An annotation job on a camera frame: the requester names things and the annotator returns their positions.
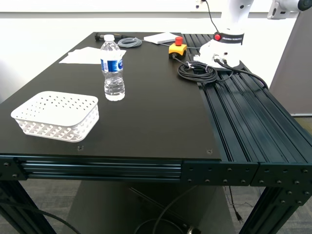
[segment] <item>white wall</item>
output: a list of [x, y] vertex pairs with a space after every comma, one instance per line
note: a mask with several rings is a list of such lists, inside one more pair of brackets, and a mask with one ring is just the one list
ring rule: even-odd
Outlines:
[[[227, 0], [209, 0], [211, 12], [222, 12]], [[191, 12], [196, 0], [8, 0], [1, 12]], [[272, 0], [254, 0], [251, 12], [268, 12]], [[205, 2], [199, 11], [207, 11]]]
[[[18, 0], [7, 1], [10, 4], [4, 7], [13, 10], [14, 1]], [[95, 18], [92, 18], [92, 14], [84, 18], [84, 13], [80, 13], [76, 19], [70, 18], [71, 14], [60, 14], [65, 19], [58, 19], [57, 15], [51, 13], [39, 14], [44, 15], [45, 19], [32, 13], [0, 13], [0, 103], [94, 31], [215, 32], [207, 18], [208, 14], [204, 13], [180, 13], [176, 18], [170, 13], [98, 13], [94, 14]], [[12, 19], [12, 16], [25, 16], [26, 19]], [[216, 25], [221, 24], [220, 19], [214, 19], [214, 22]], [[247, 21], [241, 60], [252, 72], [263, 77], [268, 85], [274, 77], [294, 22], [295, 19], [275, 21], [265, 18]]]

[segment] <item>basket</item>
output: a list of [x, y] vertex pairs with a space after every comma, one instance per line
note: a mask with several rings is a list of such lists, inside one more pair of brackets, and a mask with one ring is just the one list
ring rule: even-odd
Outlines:
[[11, 117], [27, 135], [78, 142], [98, 121], [98, 99], [45, 91], [15, 109]]

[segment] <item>black table surface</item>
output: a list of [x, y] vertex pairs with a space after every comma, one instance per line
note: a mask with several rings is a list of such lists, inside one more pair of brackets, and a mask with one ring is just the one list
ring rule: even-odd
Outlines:
[[[125, 33], [143, 38], [154, 33]], [[91, 34], [70, 52], [100, 48]], [[126, 95], [105, 98], [100, 65], [59, 64], [58, 59], [0, 105], [0, 155], [100, 156], [220, 160], [207, 112], [196, 83], [181, 80], [180, 65], [168, 59], [168, 47], [143, 42], [125, 49]], [[99, 121], [81, 142], [25, 135], [11, 112], [43, 91], [98, 98]]]

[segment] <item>plastic water bottle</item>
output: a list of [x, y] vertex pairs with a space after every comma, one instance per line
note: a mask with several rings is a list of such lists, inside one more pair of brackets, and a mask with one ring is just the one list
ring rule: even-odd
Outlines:
[[101, 66], [105, 77], [105, 96], [110, 101], [119, 101], [125, 97], [125, 85], [122, 78], [122, 55], [114, 42], [114, 35], [104, 35], [101, 47]]

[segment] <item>bottle label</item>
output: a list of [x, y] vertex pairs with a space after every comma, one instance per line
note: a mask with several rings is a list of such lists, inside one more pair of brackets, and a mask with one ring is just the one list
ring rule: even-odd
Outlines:
[[113, 61], [101, 59], [101, 66], [104, 72], [119, 72], [122, 70], [122, 59]]

